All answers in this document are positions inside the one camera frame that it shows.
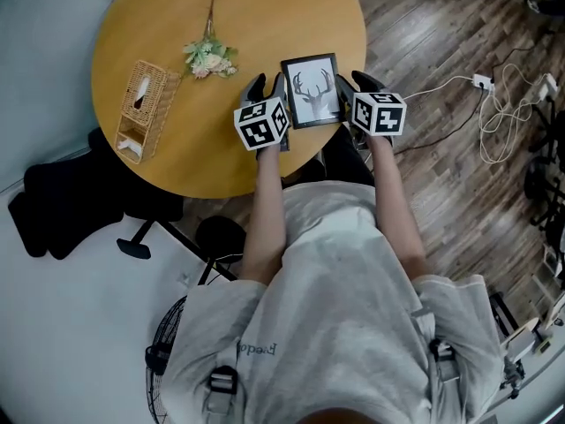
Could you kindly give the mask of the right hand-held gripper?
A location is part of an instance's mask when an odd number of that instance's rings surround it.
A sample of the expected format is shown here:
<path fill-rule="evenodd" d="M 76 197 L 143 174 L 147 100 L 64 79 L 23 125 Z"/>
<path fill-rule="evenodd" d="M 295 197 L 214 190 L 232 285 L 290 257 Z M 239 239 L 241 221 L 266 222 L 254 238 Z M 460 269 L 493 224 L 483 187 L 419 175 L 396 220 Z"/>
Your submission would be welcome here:
<path fill-rule="evenodd" d="M 367 136 L 402 135 L 407 114 L 405 100 L 365 72 L 352 71 L 351 77 L 359 86 L 357 92 L 344 76 L 335 76 L 340 109 L 344 116 L 350 113 L 349 123 Z"/>

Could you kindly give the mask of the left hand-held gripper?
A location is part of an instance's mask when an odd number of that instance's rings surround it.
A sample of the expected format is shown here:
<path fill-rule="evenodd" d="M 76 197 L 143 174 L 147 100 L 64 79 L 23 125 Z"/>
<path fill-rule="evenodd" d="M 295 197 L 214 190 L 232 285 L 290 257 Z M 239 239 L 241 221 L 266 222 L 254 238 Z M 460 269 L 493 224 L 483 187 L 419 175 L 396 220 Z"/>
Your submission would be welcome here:
<path fill-rule="evenodd" d="M 282 72 L 275 76 L 270 98 L 264 100 L 266 74 L 253 78 L 241 93 L 240 105 L 234 111 L 234 126 L 247 151 L 260 151 L 278 145 L 290 150 L 290 116 L 286 105 L 286 85 Z"/>

